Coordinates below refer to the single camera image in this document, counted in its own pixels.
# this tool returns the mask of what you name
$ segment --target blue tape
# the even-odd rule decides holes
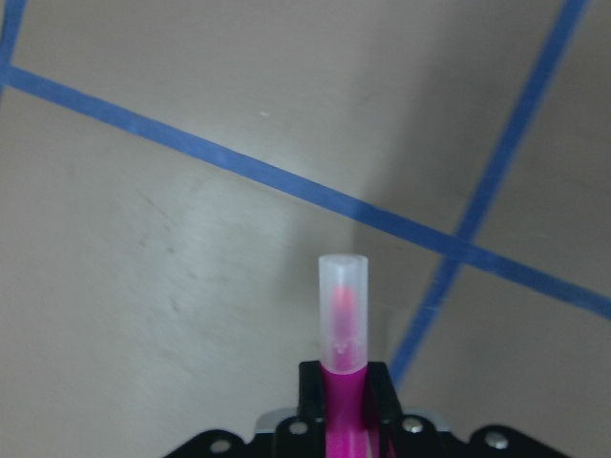
[[[399,239],[432,250],[449,260],[514,281],[547,296],[572,303],[611,320],[611,300],[575,284],[503,258],[471,243],[377,208],[304,177],[188,134],[110,102],[83,94],[25,70],[11,67],[7,84],[28,94],[90,116],[226,171],[249,178],[333,213],[362,222]]]
[[[7,0],[4,6],[4,21],[0,38],[0,97],[2,97],[7,71],[17,44],[26,3],[26,0]]]
[[[516,157],[517,149],[533,122],[537,109],[546,94],[546,90],[549,87],[555,70],[558,68],[560,59],[566,51],[586,4],[587,0],[567,0],[562,6],[558,19],[548,35],[537,63],[533,67],[526,85],[517,100],[509,122],[495,146],[482,179],[475,189],[469,207],[455,231],[459,239],[472,241],[477,236],[498,194],[503,179],[506,177]],[[390,364],[390,376],[395,385],[400,385],[405,378],[418,348],[424,342],[443,305],[443,301],[452,289],[460,267],[461,263],[454,260],[443,260],[441,262],[439,269],[433,277],[432,285],[426,293],[424,300],[418,306],[408,332],[399,344]],[[541,290],[554,286],[546,279],[537,276],[535,272],[530,272],[531,276],[527,277],[522,270],[517,272],[514,270],[514,267],[508,267],[508,269],[505,272],[506,275],[513,277],[514,281],[518,279],[527,281],[534,289]],[[539,287],[539,285],[534,284],[534,279],[543,281],[545,285]],[[556,284],[556,287],[564,289],[559,283]]]

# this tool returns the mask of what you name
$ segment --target beige surface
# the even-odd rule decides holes
[[[559,5],[37,0],[14,63],[451,232]],[[606,294],[609,15],[593,3],[478,240]],[[369,256],[372,359],[439,261],[15,90],[0,138],[2,457],[249,438],[317,356],[318,255]],[[603,458],[610,344],[466,269],[402,400]]]

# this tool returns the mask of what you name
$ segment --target concrete floor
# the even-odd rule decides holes
[[[562,2],[28,2],[12,65],[450,234]],[[476,240],[611,296],[611,5],[592,2]],[[6,87],[0,455],[252,435],[318,358],[318,256],[369,257],[389,361],[437,253]],[[611,324],[464,268],[400,389],[462,438],[611,449]]]

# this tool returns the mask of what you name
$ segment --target screw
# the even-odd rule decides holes
[[[401,426],[405,431],[412,434],[422,432],[422,429],[424,429],[424,425],[422,425],[422,422],[416,417],[407,417],[405,420],[403,420]]]
[[[304,422],[291,423],[290,426],[288,427],[288,430],[290,431],[291,434],[295,434],[298,436],[302,434],[306,434],[307,433],[307,423],[304,423]]]
[[[210,451],[213,453],[225,453],[231,448],[231,443],[225,439],[217,439],[210,445]]]
[[[484,441],[486,441],[489,447],[496,448],[497,450],[503,450],[509,446],[507,438],[496,431],[490,431],[486,434]]]

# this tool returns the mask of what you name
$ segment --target floor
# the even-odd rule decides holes
[[[249,439],[318,358],[317,258],[357,252],[405,406],[607,456],[611,4],[4,14],[0,455]]]

